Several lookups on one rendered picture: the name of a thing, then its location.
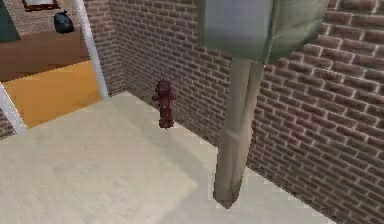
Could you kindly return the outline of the dark teal cabinet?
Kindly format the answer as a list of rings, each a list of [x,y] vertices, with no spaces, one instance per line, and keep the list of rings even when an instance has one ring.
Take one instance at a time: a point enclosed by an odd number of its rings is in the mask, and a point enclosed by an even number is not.
[[[20,36],[4,1],[0,0],[0,43],[14,42],[19,39]]]

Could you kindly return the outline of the brown framed white picture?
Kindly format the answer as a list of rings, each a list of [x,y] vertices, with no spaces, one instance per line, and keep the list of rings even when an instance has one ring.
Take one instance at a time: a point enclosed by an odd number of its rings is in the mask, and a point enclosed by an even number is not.
[[[59,9],[57,0],[22,0],[26,12]]]

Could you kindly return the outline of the dark red fire hydrant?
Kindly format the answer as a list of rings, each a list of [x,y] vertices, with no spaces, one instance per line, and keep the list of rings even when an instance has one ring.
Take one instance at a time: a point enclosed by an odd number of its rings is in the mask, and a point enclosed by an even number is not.
[[[174,125],[172,115],[171,101],[175,100],[176,96],[172,92],[171,83],[167,80],[159,80],[155,87],[155,94],[152,100],[158,103],[160,111],[159,127],[168,129]]]

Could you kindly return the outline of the black garbage bag bin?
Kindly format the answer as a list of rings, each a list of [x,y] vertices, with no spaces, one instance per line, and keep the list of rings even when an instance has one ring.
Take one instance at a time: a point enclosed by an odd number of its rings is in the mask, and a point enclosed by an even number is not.
[[[54,15],[54,27],[57,33],[70,33],[74,31],[71,18],[66,11],[58,12]]]

